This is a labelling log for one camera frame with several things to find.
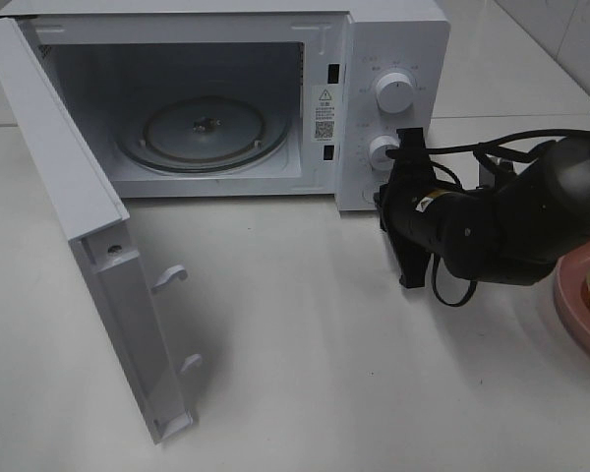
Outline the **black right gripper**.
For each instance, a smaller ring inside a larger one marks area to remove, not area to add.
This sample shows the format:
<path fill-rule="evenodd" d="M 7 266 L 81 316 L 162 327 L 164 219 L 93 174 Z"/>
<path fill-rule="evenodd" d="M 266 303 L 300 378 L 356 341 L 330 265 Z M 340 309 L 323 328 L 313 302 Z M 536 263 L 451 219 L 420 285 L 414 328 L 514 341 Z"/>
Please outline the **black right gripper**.
<path fill-rule="evenodd" d="M 399 148 L 388 182 L 375 194 L 380 225 L 406 289 L 426 285 L 431 256 L 450 251 L 452 183 L 436 176 L 424 130 L 396 130 Z"/>

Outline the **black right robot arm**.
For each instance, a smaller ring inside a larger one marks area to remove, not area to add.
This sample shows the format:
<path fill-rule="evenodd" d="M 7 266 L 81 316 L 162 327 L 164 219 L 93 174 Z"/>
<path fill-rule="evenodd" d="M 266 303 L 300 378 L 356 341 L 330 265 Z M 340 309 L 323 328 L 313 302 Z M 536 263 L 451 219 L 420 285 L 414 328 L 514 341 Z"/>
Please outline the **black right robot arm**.
<path fill-rule="evenodd" d="M 438 264 L 472 284 L 532 285 L 590 241 L 590 131 L 532 130 L 432 148 L 419 129 L 400 137 L 375 205 L 403 287 L 423 287 Z M 463 152 L 493 185 L 466 190 L 456 177 L 437 177 L 434 156 Z"/>

